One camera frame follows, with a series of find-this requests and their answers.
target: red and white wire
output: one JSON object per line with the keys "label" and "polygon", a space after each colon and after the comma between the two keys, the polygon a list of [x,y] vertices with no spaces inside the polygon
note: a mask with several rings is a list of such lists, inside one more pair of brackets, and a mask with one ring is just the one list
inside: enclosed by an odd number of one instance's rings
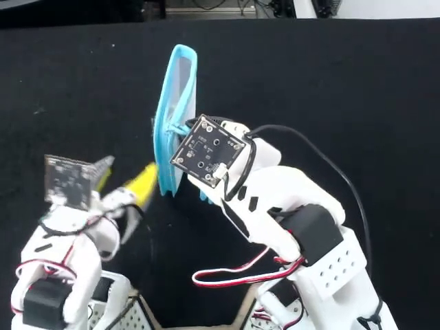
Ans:
{"label": "red and white wire", "polygon": [[45,259],[31,259],[28,261],[25,261],[24,263],[20,264],[15,269],[15,275],[20,278],[21,271],[26,265],[29,265],[30,263],[38,263],[39,265],[42,265],[45,270],[50,267],[52,268],[57,275],[59,275],[62,278],[66,278],[69,280],[75,280],[76,279],[76,273],[68,266],[63,265],[62,263],[55,263],[53,261],[45,260]]}
{"label": "red and white wire", "polygon": [[237,278],[234,280],[220,280],[220,281],[213,281],[213,282],[206,282],[199,280],[200,277],[212,275],[216,273],[239,273],[243,272],[245,270],[250,269],[258,260],[260,260],[267,252],[269,251],[269,248],[265,248],[258,256],[256,256],[254,259],[252,259],[249,263],[246,263],[245,265],[242,265],[238,268],[217,268],[217,269],[206,269],[206,270],[199,270],[198,272],[195,272],[192,275],[192,281],[194,284],[200,287],[231,287],[234,285],[242,285],[242,284],[252,284],[252,283],[259,283],[264,281],[270,281],[277,278],[284,278],[295,272],[295,270],[304,262],[304,258],[300,257],[297,261],[292,263],[287,269],[283,269],[277,272],[267,273],[267,274],[261,274],[261,275],[254,275],[254,276],[246,276],[242,278]]}

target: perforated metal plate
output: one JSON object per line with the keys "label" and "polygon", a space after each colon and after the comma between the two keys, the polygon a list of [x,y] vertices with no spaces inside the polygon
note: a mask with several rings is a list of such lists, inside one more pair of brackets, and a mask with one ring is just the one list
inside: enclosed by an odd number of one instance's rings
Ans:
{"label": "perforated metal plate", "polygon": [[[89,307],[90,314],[88,330],[93,330],[104,313],[105,303],[91,302]],[[139,302],[136,302],[126,316],[124,316],[121,321],[112,328],[112,330],[153,330],[153,328]]]}

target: sensor board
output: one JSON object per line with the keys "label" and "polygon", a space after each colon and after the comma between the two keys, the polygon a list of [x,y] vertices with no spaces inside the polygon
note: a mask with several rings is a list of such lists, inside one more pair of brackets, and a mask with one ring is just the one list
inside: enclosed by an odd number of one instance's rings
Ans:
{"label": "sensor board", "polygon": [[177,148],[171,164],[215,188],[221,181],[212,174],[221,163],[230,168],[245,143],[206,115],[201,115]]}
{"label": "sensor board", "polygon": [[45,156],[45,201],[89,210],[94,165],[77,160]]}

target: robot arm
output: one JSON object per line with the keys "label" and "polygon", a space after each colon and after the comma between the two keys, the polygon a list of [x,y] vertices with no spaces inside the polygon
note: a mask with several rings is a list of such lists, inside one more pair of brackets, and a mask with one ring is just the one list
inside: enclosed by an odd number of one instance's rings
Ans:
{"label": "robot arm", "polygon": [[[228,283],[265,281],[257,300],[280,329],[368,329],[358,318],[370,318],[378,306],[379,329],[397,329],[366,273],[366,259],[354,232],[343,226],[341,204],[302,171],[279,166],[279,151],[261,138],[251,141],[248,131],[242,124],[219,124],[202,115],[171,160],[188,173],[189,181],[212,203],[221,207],[249,242],[266,245],[286,263],[271,276]],[[228,196],[231,189],[236,193]],[[239,269],[247,269],[259,257]],[[224,281],[216,285],[199,279],[220,271],[237,272],[212,269],[197,272],[193,280],[207,287],[226,286]],[[285,281],[297,295],[291,295],[291,301],[283,304],[279,290],[274,288]],[[298,301],[306,312],[293,319],[295,314],[289,306]]]}
{"label": "robot arm", "polygon": [[53,165],[46,184],[54,204],[21,253],[11,295],[13,330],[87,328],[87,305],[101,277],[101,261],[112,259],[132,235],[156,182],[157,169],[150,164],[101,199],[97,190],[112,161],[47,161]]}

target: white plastic part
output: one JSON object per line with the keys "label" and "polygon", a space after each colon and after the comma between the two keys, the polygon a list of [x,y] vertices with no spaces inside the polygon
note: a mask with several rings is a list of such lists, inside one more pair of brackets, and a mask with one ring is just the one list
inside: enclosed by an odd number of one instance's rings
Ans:
{"label": "white plastic part", "polygon": [[102,272],[101,277],[111,278],[114,282],[110,286],[107,302],[93,300],[94,306],[100,305],[104,307],[100,312],[101,314],[99,321],[93,323],[93,328],[95,330],[105,330],[118,317],[118,315],[127,305],[131,291],[130,281],[123,275],[111,272]]}
{"label": "white plastic part", "polygon": [[[126,189],[117,190],[110,198],[99,201],[99,194],[93,194],[93,208],[89,211],[68,208],[67,206],[53,206],[44,219],[44,224],[62,232],[81,229],[86,222],[101,215],[103,210],[117,208],[122,204],[134,202],[132,193]],[[13,327],[21,329],[23,300],[32,283],[47,276],[47,267],[58,271],[52,276],[69,280],[73,283],[71,294],[68,295],[64,307],[63,317],[70,324],[68,329],[87,330],[87,304],[98,284],[101,275],[100,252],[110,252],[113,257],[120,245],[120,235],[114,221],[108,217],[102,218],[86,233],[71,236],[46,236],[46,232],[39,226],[21,253],[21,273],[19,280],[12,290],[11,306],[17,314]],[[136,214],[129,214],[129,226],[137,225]],[[127,228],[128,237],[132,231]]]}
{"label": "white plastic part", "polygon": [[[301,267],[289,277],[316,330],[363,329],[357,319],[372,316],[379,304],[354,231],[341,227],[341,232],[344,242],[311,267]],[[380,316],[383,330],[397,330],[385,303]]]}
{"label": "white plastic part", "polygon": [[[124,187],[119,187],[118,189],[110,192],[102,199],[102,208],[103,210],[115,210],[117,208],[121,208],[124,205],[135,203],[136,195]],[[125,244],[129,240],[140,221],[139,214],[137,214],[137,211],[132,208],[121,208],[113,214],[109,214],[109,217],[116,219],[121,217],[124,212],[128,212],[128,217],[124,236],[120,239],[121,244]]]}
{"label": "white plastic part", "polygon": [[365,255],[354,231],[341,227],[344,240],[311,267],[296,272],[297,278],[307,278],[309,292],[326,300],[355,278],[366,267]]}
{"label": "white plastic part", "polygon": [[[102,276],[112,278],[107,302],[92,300],[89,304],[88,330],[105,330],[131,302],[130,281],[123,275],[111,272],[102,272]],[[112,330],[152,330],[148,317],[144,314],[139,302],[135,302],[127,314]]]}

